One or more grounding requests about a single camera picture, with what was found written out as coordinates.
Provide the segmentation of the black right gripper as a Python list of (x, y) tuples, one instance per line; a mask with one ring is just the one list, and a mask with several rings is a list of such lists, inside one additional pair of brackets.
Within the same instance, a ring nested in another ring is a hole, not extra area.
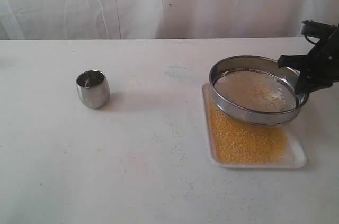
[(338, 29), (319, 39), (307, 55), (281, 55), (277, 64), (302, 70), (294, 86), (296, 95), (332, 87), (338, 82)]

